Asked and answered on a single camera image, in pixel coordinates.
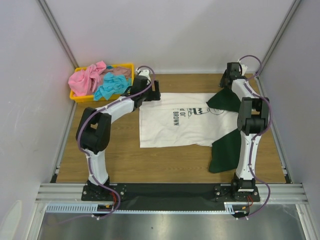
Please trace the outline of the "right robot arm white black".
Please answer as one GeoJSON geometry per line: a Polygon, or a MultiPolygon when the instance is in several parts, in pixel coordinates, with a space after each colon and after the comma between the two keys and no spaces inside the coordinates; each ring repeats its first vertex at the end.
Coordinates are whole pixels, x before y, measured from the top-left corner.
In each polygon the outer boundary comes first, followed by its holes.
{"type": "Polygon", "coordinates": [[[260,96],[249,84],[240,62],[228,62],[220,86],[228,88],[240,100],[237,129],[241,147],[239,162],[231,181],[230,198],[236,202],[259,201],[255,173],[258,146],[270,127],[269,100],[260,96]]]}

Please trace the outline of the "white green raglan t-shirt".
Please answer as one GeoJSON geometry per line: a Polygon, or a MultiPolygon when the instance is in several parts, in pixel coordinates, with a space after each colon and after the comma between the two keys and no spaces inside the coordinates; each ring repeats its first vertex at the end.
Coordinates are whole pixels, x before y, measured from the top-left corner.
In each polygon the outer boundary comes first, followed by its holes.
{"type": "Polygon", "coordinates": [[[144,102],[139,108],[139,145],[210,147],[209,172],[234,170],[241,150],[237,128],[240,104],[228,89],[218,93],[162,93],[159,101],[144,102]]]}

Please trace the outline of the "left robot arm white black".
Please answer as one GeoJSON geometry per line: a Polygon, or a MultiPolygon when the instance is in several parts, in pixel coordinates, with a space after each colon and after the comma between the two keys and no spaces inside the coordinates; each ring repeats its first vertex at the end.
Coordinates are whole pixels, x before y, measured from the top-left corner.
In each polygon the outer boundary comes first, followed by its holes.
{"type": "Polygon", "coordinates": [[[89,172],[83,188],[83,199],[92,195],[99,200],[105,200],[112,191],[105,157],[111,138],[112,123],[134,112],[143,102],[160,99],[159,81],[138,75],[133,84],[115,101],[99,108],[85,108],[76,132],[77,145],[85,154],[89,172]]]}

